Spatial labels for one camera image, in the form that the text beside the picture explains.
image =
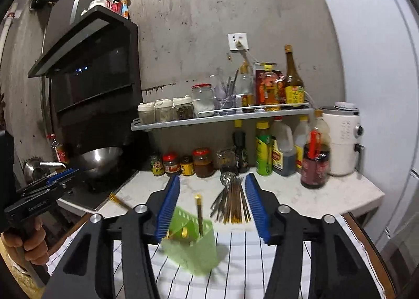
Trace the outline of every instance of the white pipe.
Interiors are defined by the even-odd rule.
[[[9,32],[10,25],[12,24],[12,20],[15,17],[16,9],[18,8],[18,3],[13,3],[9,9],[9,14],[6,17],[4,22],[3,30],[1,31],[0,35],[0,67],[1,67],[1,58],[3,57],[3,50],[4,45],[6,44],[7,34]]]

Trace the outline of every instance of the refrigerator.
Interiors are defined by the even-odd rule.
[[[419,16],[411,0],[326,0],[346,101],[360,109],[363,174],[384,193],[364,230],[383,257],[419,236]]]

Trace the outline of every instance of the wall shelf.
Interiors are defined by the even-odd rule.
[[[171,121],[165,123],[152,123],[152,124],[141,124],[140,119],[134,119],[131,123],[131,130],[152,130],[157,128],[170,128],[173,126],[188,126],[193,124],[202,124],[202,123],[214,123],[214,122],[224,122],[224,121],[234,121],[236,119],[262,119],[267,117],[276,117],[276,116],[290,116],[290,115],[310,115],[313,114],[314,109],[311,107],[309,103],[299,103],[300,108],[293,109],[290,108],[287,104],[281,105],[272,105],[271,107],[286,107],[287,109],[278,110],[278,111],[265,111],[263,108],[267,106],[258,105],[258,106],[251,106],[245,108],[231,108],[231,109],[223,109],[223,110],[214,110],[214,111],[203,111],[198,114],[198,116],[202,116],[205,114],[215,114],[210,117],[198,117],[195,119],[185,119],[181,121]],[[255,109],[253,113],[244,113],[242,112],[243,109]],[[239,111],[236,114],[231,115],[218,115],[220,112],[231,112],[231,111]]]

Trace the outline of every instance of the countertop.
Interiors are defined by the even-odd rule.
[[[300,175],[294,174],[288,178],[276,173],[261,176],[251,168],[262,189],[273,192],[281,204],[287,204],[308,217],[321,218],[325,214],[338,215],[351,211],[355,216],[367,213],[378,207],[384,193],[364,176],[358,180],[356,173],[342,177],[330,177],[320,189],[304,188],[300,183]],[[177,205],[186,211],[196,213],[195,194],[202,195],[203,216],[209,218],[210,206],[223,189],[219,181],[220,172],[209,178],[180,176],[181,190]],[[164,189],[168,182],[166,175],[156,177],[152,172],[140,171],[118,193],[118,197],[131,206],[145,203],[150,193]],[[113,202],[106,203],[98,211],[104,217],[122,215],[126,210]],[[232,230],[255,230],[253,222],[243,224],[214,223],[218,232]]]

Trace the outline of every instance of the green plastic basket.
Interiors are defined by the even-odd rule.
[[[172,234],[181,236],[183,227],[194,240],[190,244],[173,239],[162,239],[164,253],[182,268],[196,275],[208,274],[219,264],[215,246],[214,228],[210,220],[203,220],[203,236],[199,235],[198,218],[191,213],[176,207],[170,222]]]

